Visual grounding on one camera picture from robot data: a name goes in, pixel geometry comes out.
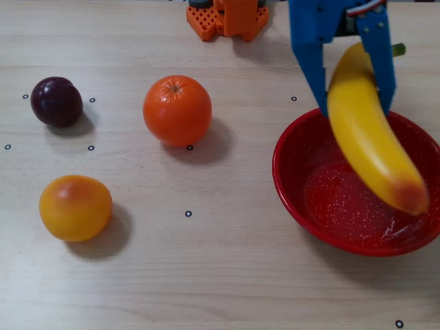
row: orange 3d-printed part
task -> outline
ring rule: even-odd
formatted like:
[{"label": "orange 3d-printed part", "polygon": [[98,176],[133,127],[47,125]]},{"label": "orange 3d-printed part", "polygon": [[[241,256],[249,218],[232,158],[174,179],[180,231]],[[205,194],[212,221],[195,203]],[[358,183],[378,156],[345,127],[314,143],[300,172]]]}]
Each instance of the orange 3d-printed part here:
[{"label": "orange 3d-printed part", "polygon": [[[224,14],[215,8],[217,1],[224,8]],[[206,9],[188,7],[186,20],[203,41],[209,41],[215,34],[239,35],[244,41],[252,41],[269,21],[269,8],[257,8],[256,0],[216,0],[214,6]]]}]

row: plum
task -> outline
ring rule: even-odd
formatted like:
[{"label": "plum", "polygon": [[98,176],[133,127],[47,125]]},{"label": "plum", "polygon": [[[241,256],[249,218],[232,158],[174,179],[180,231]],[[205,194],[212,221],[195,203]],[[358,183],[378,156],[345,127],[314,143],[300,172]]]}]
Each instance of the plum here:
[{"label": "plum", "polygon": [[67,127],[83,113],[83,99],[70,80],[50,77],[36,84],[30,104],[36,117],[47,125]]}]

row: orange fruit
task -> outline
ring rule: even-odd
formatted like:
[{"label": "orange fruit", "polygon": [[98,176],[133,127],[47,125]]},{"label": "orange fruit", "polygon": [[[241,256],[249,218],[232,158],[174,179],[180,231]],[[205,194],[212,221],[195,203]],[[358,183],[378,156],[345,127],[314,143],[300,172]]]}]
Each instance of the orange fruit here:
[{"label": "orange fruit", "polygon": [[59,177],[40,197],[40,215],[47,230],[68,242],[97,235],[111,218],[109,190],[98,180],[82,175]]},{"label": "orange fruit", "polygon": [[146,94],[145,124],[165,144],[194,144],[204,136],[211,119],[209,94],[192,78],[165,77],[157,81]]}]

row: speckled red bowl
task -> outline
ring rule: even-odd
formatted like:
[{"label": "speckled red bowl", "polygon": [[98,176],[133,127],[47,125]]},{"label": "speckled red bowl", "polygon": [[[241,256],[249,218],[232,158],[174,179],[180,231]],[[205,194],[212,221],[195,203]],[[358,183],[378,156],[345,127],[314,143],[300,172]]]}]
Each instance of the speckled red bowl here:
[{"label": "speckled red bowl", "polygon": [[383,203],[353,172],[318,109],[299,117],[276,144],[275,187],[293,218],[337,248],[366,256],[396,256],[440,233],[439,145],[410,120],[388,122],[427,184],[429,211],[412,217]]}]

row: wooden table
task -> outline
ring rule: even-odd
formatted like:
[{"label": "wooden table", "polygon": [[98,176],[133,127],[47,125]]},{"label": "wooden table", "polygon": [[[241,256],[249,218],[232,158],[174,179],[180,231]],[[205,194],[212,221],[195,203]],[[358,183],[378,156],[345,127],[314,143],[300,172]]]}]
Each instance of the wooden table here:
[{"label": "wooden table", "polygon": [[[275,143],[316,107],[287,4],[253,43],[202,43],[185,7],[0,2],[0,329],[386,330],[398,319],[438,329],[440,240],[398,258],[354,256],[314,239],[278,199]],[[440,141],[440,5],[389,11],[393,40],[408,47],[393,109]],[[353,42],[326,46],[328,76]],[[162,147],[142,120],[146,91],[170,74],[212,98],[193,151]],[[22,96],[48,76],[77,86],[88,119],[57,131],[34,117]],[[39,218],[41,191],[68,174],[99,179],[115,203],[83,244],[53,238]]]}]

